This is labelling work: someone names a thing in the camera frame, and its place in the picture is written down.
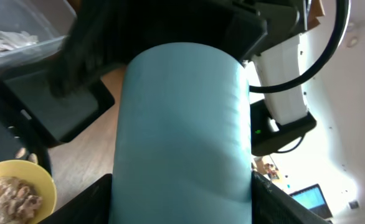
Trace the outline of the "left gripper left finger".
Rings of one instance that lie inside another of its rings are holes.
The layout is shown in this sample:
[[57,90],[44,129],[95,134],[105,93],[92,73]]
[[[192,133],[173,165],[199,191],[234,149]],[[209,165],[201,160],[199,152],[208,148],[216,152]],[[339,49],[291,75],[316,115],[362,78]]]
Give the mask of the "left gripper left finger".
[[105,174],[39,224],[108,224],[111,182]]

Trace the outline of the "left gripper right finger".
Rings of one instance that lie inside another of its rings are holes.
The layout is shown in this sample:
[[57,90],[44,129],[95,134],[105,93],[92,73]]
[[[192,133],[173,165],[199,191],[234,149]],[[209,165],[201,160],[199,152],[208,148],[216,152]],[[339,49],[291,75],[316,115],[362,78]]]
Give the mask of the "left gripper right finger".
[[253,224],[328,224],[258,172],[252,173]]

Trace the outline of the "yellow bowl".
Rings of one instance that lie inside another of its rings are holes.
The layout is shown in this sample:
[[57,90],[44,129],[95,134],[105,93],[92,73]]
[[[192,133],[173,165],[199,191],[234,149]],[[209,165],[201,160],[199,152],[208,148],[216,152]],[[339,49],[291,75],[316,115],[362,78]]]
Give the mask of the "yellow bowl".
[[55,210],[57,189],[51,175],[41,166],[30,161],[8,160],[0,162],[0,177],[18,177],[31,183],[43,198],[42,206],[28,224],[40,223]]

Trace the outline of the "blue plastic cup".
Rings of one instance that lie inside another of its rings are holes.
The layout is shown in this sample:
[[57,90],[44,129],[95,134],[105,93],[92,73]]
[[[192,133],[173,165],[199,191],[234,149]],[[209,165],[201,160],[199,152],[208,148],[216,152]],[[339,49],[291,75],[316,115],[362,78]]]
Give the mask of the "blue plastic cup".
[[227,53],[180,42],[127,66],[110,223],[251,223],[249,84]]

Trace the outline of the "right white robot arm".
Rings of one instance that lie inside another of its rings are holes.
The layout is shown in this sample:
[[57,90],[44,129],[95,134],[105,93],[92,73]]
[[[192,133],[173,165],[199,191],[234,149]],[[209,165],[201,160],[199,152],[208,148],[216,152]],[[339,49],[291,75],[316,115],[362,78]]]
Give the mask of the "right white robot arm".
[[77,20],[47,79],[55,96],[97,81],[152,47],[191,42],[215,47],[238,62],[253,62],[260,79],[252,93],[252,154],[283,154],[316,126],[301,86],[336,52],[351,3],[336,2],[334,27],[321,55],[299,70],[300,35],[318,25],[320,1],[80,1]]

